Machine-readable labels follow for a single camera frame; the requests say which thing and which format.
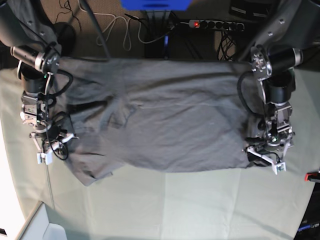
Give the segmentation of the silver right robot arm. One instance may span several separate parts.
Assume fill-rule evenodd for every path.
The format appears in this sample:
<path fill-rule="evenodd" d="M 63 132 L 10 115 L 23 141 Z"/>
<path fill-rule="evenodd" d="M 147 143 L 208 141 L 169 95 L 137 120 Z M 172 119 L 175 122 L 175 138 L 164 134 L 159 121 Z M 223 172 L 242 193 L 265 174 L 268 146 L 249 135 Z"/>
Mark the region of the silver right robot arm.
<path fill-rule="evenodd" d="M 0 41 L 19 61 L 17 78 L 23 85 L 20 118 L 23 124 L 34 129 L 29 137 L 38 150 L 37 162 L 49 165 L 53 156 L 67 160 L 67 143 L 76 138 L 76 134 L 63 125 L 71 117 L 64 111 L 50 115 L 50 109 L 56 105 L 57 97 L 71 86 L 74 78 L 59 69 L 60 54 L 55 48 L 56 43 L 30 38 L 6 0 L 0 2 Z"/>

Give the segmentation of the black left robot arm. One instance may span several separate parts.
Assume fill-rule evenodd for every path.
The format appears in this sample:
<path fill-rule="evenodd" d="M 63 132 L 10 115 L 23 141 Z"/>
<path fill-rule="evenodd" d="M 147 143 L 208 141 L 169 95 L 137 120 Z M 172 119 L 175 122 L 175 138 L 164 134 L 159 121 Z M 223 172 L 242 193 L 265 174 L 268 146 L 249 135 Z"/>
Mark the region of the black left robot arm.
<path fill-rule="evenodd" d="M 285 0 L 272 13 L 246 49 L 251 70 L 237 82 L 237 93 L 249 114 L 244 152 L 255 165 L 286 170 L 285 156 L 293 146 L 290 104 L 296 90 L 294 68 L 305 62 L 304 53 L 320 34 L 317 0 Z M 243 82 L 252 77 L 262 101 L 262 111 L 252 110 L 244 98 Z"/>

